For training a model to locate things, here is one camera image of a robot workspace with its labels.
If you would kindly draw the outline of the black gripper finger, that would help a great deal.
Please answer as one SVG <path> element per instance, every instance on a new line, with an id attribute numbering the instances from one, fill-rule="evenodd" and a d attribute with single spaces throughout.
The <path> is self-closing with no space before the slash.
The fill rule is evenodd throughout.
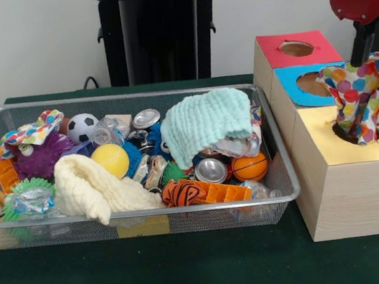
<path id="1" fill-rule="evenodd" d="M 370 22 L 367 25 L 362 25 L 359 21 L 353 22 L 356 34 L 350 64 L 353 67 L 360 67 L 369 57 L 374 40 L 374 32 L 376 28 L 375 22 Z"/>

